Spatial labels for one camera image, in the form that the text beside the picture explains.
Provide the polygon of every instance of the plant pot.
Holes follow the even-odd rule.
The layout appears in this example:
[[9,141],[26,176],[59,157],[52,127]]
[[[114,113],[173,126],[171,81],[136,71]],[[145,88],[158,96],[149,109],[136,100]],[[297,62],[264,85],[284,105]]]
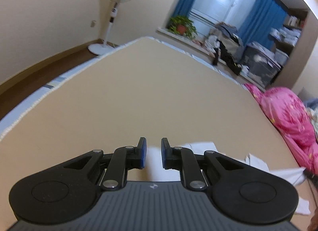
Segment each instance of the plant pot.
[[185,26],[178,25],[177,31],[180,33],[180,35],[183,35],[187,31],[187,28]]

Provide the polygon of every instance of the storage box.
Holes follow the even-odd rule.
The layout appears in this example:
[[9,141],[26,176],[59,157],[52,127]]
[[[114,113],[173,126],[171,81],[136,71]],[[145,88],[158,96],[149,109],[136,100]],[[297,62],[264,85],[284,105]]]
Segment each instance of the storage box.
[[281,70],[281,66],[258,49],[247,45],[240,64],[249,67],[248,76],[265,88]]
[[284,66],[288,59],[289,56],[286,53],[282,52],[279,49],[276,49],[274,60],[277,61],[279,65]]

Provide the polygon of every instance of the wooden baseboard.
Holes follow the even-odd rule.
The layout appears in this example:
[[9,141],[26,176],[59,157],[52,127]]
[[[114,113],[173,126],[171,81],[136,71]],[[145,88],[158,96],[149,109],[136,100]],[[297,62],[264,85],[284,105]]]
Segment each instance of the wooden baseboard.
[[24,80],[26,77],[28,77],[29,75],[39,71],[40,69],[48,66],[49,64],[51,63],[54,63],[66,56],[69,56],[73,53],[76,53],[84,48],[86,48],[87,46],[89,46],[90,44],[93,44],[93,43],[100,43],[101,40],[98,39],[98,40],[94,40],[94,41],[90,41],[90,42],[87,42],[85,44],[82,44],[82,45],[79,45],[79,46],[76,46],[76,47],[73,47],[71,49],[68,49],[64,52],[61,52],[59,54],[56,54],[56,55],[53,55],[21,72],[19,72],[17,75],[11,77],[10,79],[8,79],[7,81],[3,82],[1,85],[0,85],[0,95],[3,94],[5,91],[7,91],[9,88],[13,87],[15,84],[17,84],[18,82]]

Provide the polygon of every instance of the pink blanket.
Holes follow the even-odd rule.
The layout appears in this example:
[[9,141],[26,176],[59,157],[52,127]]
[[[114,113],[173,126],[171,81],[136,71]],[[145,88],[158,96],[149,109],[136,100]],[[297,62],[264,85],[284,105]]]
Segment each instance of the pink blanket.
[[280,131],[298,164],[318,174],[318,144],[302,101],[288,88],[271,88],[262,93],[252,84],[245,86]]

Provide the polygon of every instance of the white cloth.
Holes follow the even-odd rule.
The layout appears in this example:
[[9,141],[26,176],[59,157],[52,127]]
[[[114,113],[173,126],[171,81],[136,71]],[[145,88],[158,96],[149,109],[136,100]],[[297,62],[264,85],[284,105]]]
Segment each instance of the white cloth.
[[[206,150],[214,150],[218,152],[213,142],[187,143],[181,147],[191,149],[194,154],[198,155],[203,155],[204,151]],[[252,154],[246,156],[245,160],[236,160],[281,177],[294,186],[300,185],[306,180],[306,177],[303,174],[305,168],[303,167],[270,171],[267,164],[263,160]],[[147,148],[146,169],[148,170],[150,180],[153,182],[180,181],[180,173],[178,170],[163,169],[160,148]],[[309,201],[299,197],[299,202],[295,213],[301,215],[310,215]]]

